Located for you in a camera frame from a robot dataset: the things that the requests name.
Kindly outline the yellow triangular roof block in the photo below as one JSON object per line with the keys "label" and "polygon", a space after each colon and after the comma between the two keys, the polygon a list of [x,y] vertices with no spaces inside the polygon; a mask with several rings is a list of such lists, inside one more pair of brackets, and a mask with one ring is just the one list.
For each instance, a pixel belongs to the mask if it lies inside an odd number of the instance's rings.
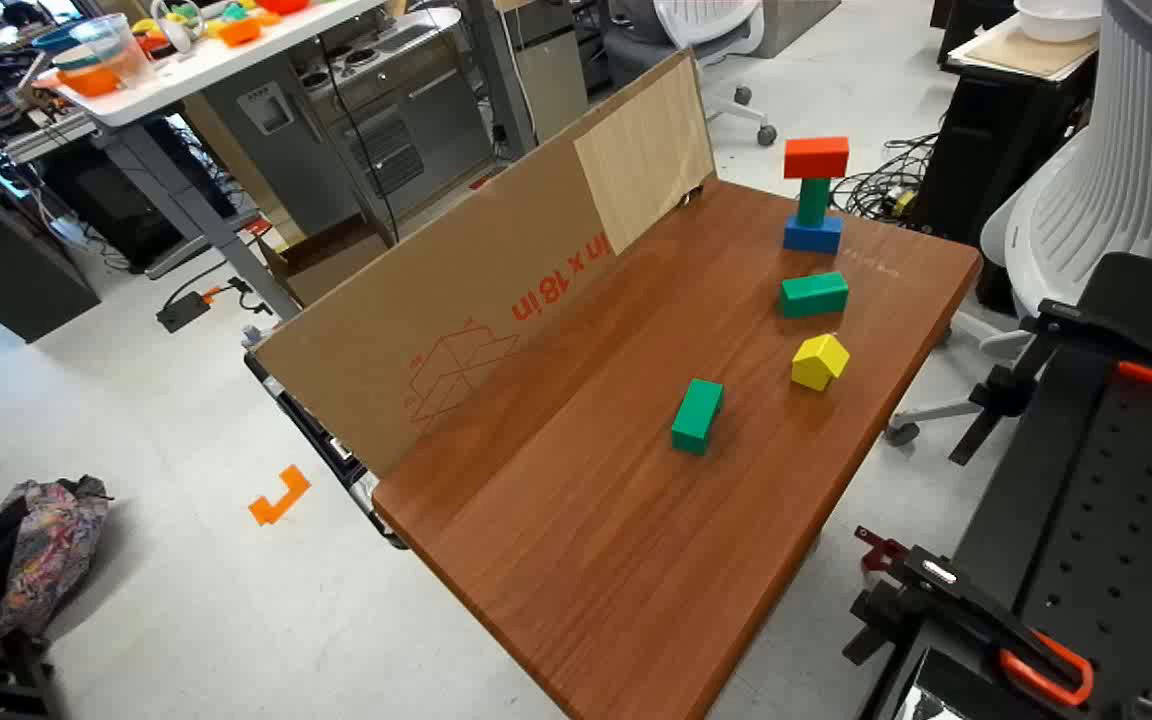
{"label": "yellow triangular roof block", "polygon": [[851,353],[836,332],[809,337],[792,357],[792,381],[801,386],[827,392],[842,374],[847,358]]}

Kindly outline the green rectangular block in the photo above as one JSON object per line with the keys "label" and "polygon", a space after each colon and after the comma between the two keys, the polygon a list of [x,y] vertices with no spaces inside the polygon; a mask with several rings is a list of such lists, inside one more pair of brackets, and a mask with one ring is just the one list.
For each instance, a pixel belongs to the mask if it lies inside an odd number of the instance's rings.
{"label": "green rectangular block", "polygon": [[672,416],[672,445],[681,451],[704,451],[721,408],[722,408],[722,386],[717,381],[693,381]]}

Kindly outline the green arch block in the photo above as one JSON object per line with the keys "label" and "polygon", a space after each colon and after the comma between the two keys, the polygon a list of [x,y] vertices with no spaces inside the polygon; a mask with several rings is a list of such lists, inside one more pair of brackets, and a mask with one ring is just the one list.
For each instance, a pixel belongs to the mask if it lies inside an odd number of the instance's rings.
{"label": "green arch block", "polygon": [[831,317],[842,305],[847,305],[847,278],[841,272],[810,272],[779,283],[783,320]]}

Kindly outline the blue square block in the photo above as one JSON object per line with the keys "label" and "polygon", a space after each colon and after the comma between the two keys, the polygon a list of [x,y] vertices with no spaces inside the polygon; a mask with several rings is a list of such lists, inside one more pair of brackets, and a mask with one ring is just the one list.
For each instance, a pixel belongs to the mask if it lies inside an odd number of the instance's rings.
{"label": "blue square block", "polygon": [[836,257],[841,231],[842,231],[842,229],[841,229],[836,217],[824,217],[819,225],[789,219],[789,225],[783,225],[783,247]]}

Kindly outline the green cylinder block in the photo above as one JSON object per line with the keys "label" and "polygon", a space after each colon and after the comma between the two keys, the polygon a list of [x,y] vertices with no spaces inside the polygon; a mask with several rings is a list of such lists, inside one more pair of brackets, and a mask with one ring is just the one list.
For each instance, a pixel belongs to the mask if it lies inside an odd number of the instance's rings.
{"label": "green cylinder block", "polygon": [[801,225],[824,225],[827,217],[827,178],[824,175],[809,175],[801,178]]}

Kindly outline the red rectangular block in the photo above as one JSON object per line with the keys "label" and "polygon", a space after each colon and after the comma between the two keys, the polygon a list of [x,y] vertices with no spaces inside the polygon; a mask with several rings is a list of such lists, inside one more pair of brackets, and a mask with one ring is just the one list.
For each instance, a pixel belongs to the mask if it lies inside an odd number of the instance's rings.
{"label": "red rectangular block", "polygon": [[847,171],[847,141],[842,137],[792,137],[783,144],[783,175],[789,178],[831,178]]}

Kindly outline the brown cardboard panel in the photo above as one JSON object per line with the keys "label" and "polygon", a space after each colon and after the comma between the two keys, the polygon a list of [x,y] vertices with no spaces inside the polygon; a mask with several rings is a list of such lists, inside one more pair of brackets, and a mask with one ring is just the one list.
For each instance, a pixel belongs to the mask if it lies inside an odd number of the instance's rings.
{"label": "brown cardboard panel", "polygon": [[389,468],[612,257],[581,144],[544,144],[279,323],[257,358]]}

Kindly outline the light plywood panel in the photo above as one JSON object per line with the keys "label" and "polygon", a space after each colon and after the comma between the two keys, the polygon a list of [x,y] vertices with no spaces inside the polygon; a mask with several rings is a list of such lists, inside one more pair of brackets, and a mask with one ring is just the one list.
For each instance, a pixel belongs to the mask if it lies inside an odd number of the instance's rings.
{"label": "light plywood panel", "polygon": [[623,83],[574,141],[600,229],[614,253],[712,175],[693,54],[666,54]]}

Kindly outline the white office chair background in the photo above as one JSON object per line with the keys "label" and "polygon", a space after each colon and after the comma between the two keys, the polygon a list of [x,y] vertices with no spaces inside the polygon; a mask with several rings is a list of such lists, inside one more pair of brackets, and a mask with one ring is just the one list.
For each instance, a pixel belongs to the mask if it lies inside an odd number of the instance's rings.
{"label": "white office chair background", "polygon": [[608,50],[634,68],[688,50],[706,71],[762,38],[762,0],[608,0],[608,10]]}

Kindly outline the black orange clamp lower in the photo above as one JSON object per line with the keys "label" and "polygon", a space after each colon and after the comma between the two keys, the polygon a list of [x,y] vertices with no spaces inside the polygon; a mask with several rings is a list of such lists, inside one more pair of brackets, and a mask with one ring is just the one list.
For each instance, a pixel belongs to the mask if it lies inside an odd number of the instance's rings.
{"label": "black orange clamp lower", "polygon": [[1076,648],[1022,624],[946,555],[920,542],[898,542],[870,529],[854,529],[863,542],[863,590],[851,600],[860,632],[842,644],[851,665],[863,665],[879,644],[907,644],[924,617],[939,617],[956,632],[991,650],[991,666],[1046,708],[1083,708],[1097,691],[1097,666]]}

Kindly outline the black orange clamp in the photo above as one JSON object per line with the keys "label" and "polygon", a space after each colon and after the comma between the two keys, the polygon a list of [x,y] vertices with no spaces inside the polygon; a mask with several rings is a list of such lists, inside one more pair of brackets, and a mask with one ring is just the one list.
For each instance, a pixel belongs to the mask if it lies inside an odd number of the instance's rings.
{"label": "black orange clamp", "polygon": [[1020,416],[1038,384],[1038,367],[1060,349],[1083,349],[1113,358],[1113,370],[1152,386],[1152,344],[1133,337],[1125,323],[1083,311],[1064,300],[1042,300],[1037,317],[1022,320],[1026,349],[1017,363],[997,363],[976,386],[976,421],[946,451],[950,462],[968,462],[976,449],[991,434],[1003,416]]}
{"label": "black orange clamp", "polygon": [[946,555],[920,542],[898,542],[870,529],[854,529],[863,542],[863,590],[851,600],[860,632],[842,644],[851,665],[863,665],[879,644],[907,644],[924,617],[939,617],[956,632],[991,650],[991,666],[1046,708],[1083,708],[1097,691],[1097,666],[1076,648],[1022,624]]}

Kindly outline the black orange clamp upper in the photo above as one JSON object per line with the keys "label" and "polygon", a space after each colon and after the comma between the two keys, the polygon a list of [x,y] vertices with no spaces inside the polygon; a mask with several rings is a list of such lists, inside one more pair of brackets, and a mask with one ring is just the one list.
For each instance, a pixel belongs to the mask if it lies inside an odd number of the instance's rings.
{"label": "black orange clamp upper", "polygon": [[1060,349],[1083,349],[1113,358],[1113,370],[1152,386],[1152,344],[1133,337],[1125,323],[1083,311],[1064,300],[1042,300],[1037,317],[1022,320],[1026,349],[1017,363],[997,363],[976,386],[976,421],[946,451],[950,462],[968,462],[976,449],[991,434],[1003,416],[1020,416],[1038,384],[1038,367]]}

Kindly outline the white grey work table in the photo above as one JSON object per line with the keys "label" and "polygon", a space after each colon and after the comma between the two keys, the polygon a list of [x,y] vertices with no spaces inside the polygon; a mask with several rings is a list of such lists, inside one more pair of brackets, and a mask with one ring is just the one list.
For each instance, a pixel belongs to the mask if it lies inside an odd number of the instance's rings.
{"label": "white grey work table", "polygon": [[159,61],[141,80],[107,96],[80,96],[56,68],[28,80],[28,90],[56,90],[63,103],[80,109],[95,122],[95,147],[182,240],[206,240],[277,317],[296,317],[299,300],[244,247],[235,225],[223,219],[181,171],[181,163],[149,137],[149,121],[174,111],[182,100],[204,100],[221,83],[378,10],[383,0],[312,0],[304,10],[277,18],[253,42],[223,48],[221,38],[199,38],[182,61]]}

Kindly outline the black side table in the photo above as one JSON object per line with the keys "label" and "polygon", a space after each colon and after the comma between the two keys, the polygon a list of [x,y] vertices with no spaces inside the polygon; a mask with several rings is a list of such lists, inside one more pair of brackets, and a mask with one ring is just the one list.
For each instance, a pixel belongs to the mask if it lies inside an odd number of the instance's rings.
{"label": "black side table", "polygon": [[1006,0],[950,0],[935,10],[935,62],[956,76],[907,219],[920,231],[976,244],[982,219],[1060,147],[1076,90],[1011,71],[956,68],[950,48],[1006,15]]}

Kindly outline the clear plastic bowl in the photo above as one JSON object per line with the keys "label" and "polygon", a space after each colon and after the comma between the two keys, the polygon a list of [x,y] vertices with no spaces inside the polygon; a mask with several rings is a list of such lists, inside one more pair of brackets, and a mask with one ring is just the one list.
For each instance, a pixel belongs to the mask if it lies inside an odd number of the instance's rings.
{"label": "clear plastic bowl", "polygon": [[73,48],[53,50],[56,80],[80,96],[111,96],[149,76],[149,54],[123,10],[105,10],[67,26]]}

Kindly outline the white mesh office chair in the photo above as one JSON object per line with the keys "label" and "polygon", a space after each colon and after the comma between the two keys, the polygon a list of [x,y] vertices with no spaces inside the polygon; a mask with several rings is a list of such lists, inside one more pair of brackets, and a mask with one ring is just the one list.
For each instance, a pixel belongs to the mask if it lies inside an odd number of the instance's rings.
{"label": "white mesh office chair", "polygon": [[907,449],[924,421],[968,416],[968,461],[1000,416],[1017,416],[1060,341],[1083,337],[1072,311],[1091,272],[1114,257],[1152,258],[1152,0],[1100,0],[1100,50],[1089,122],[987,219],[982,257],[1011,278],[1011,328],[959,311],[956,332],[1011,349],[963,400],[898,408],[885,441]]}

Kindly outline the colourful backpack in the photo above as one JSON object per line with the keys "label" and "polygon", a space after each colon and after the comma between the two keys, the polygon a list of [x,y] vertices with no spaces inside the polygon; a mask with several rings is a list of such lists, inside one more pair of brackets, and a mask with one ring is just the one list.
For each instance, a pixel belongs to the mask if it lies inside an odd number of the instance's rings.
{"label": "colourful backpack", "polygon": [[40,639],[91,571],[111,515],[95,476],[22,480],[0,502],[0,639]]}

